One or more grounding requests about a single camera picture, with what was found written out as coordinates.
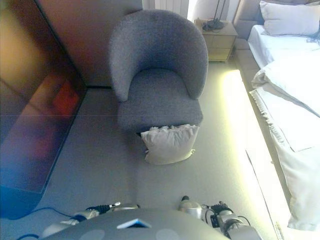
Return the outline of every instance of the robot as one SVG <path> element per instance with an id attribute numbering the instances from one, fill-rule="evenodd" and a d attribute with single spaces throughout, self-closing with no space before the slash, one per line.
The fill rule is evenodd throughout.
<path id="1" fill-rule="evenodd" d="M 211 212 L 211 226 L 207 213 Z M 43 240 L 262 240 L 223 202 L 199 205 L 188 196 L 178 210 L 120 204 L 88 207 L 44 230 Z"/>

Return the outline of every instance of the bed frame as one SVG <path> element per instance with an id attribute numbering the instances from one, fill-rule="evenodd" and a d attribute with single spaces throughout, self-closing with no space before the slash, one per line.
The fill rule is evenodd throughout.
<path id="1" fill-rule="evenodd" d="M 311 2 L 317 2 L 319 0 L 264 0 L 265 2 L 277 3 L 283 5 L 298 5 L 307 4 Z M 233 59 L 237 68 L 240 70 L 241 77 L 247 92 L 253 90 L 251 86 L 251 80 L 254 78 L 255 74 L 260 70 L 258 64 L 256 63 L 253 54 L 250 51 L 247 39 L 250 35 L 251 28 L 254 25 L 263 25 L 264 19 L 262 17 L 260 6 L 260 0 L 240 0 L 237 11 L 233 19 L 233 25 L 238 33 L 238 38 L 234 43 L 234 53 Z M 287 187 L 286 179 L 282 171 L 277 150 L 274 146 L 268 124 L 266 120 L 261 115 L 257 105 L 255 104 L 253 98 L 249 94 L 252 108 L 256 115 L 257 121 L 260 125 L 262 134 L 264 136 L 266 145 L 270 152 L 272 162 L 274 164 L 275 170 L 279 177 L 285 198 L 289 204 L 291 194 Z"/>

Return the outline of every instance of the television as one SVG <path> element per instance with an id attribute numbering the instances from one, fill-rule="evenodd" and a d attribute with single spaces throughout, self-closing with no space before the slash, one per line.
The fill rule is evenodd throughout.
<path id="1" fill-rule="evenodd" d="M 39 203 L 86 86 L 33 0 L 1 0 L 0 214 Z"/>

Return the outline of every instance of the gray armchair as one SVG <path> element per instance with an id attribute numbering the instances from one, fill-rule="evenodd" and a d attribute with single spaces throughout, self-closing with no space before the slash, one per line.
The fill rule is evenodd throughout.
<path id="1" fill-rule="evenodd" d="M 208 69 L 206 43 L 187 19 L 166 10 L 126 15 L 110 39 L 112 89 L 121 129 L 199 125 Z"/>

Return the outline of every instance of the lamp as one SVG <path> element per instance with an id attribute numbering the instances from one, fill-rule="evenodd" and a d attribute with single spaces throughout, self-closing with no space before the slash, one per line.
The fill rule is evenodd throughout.
<path id="1" fill-rule="evenodd" d="M 218 0 L 218 4 L 216 5 L 214 17 L 212 20 L 207 21 L 203 24 L 202 29 L 205 31 L 219 30 L 224 28 L 224 23 L 220 21 L 222 13 L 224 11 L 226 0 L 223 0 L 222 9 L 219 18 L 217 18 L 217 11 L 220 6 L 220 0 Z"/>

